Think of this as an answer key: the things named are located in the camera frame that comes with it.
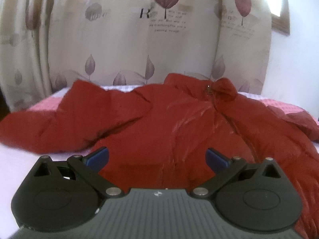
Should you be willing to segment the red puffer jacket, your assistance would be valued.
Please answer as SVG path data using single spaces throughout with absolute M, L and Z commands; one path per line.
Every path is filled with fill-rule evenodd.
M 77 80 L 51 111 L 25 110 L 1 121 L 1 143 L 38 154 L 107 147 L 100 175 L 122 190 L 192 189 L 213 176 L 213 148 L 248 162 L 274 158 L 298 191 L 296 231 L 318 237 L 318 122 L 239 94 L 229 79 L 181 74 L 131 92 Z

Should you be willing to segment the beige leaf print curtain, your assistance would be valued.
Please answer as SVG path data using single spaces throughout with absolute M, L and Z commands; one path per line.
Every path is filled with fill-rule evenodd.
M 226 77 L 260 94 L 280 0 L 1 0 L 1 93 L 27 109 L 76 80 Z

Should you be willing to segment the brown wooden window frame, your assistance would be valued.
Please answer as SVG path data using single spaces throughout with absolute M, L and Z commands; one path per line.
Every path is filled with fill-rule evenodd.
M 281 6 L 279 6 L 279 0 L 274 7 L 275 10 L 271 11 L 272 14 L 272 28 L 283 35 L 290 35 L 290 11 L 288 0 L 281 0 Z

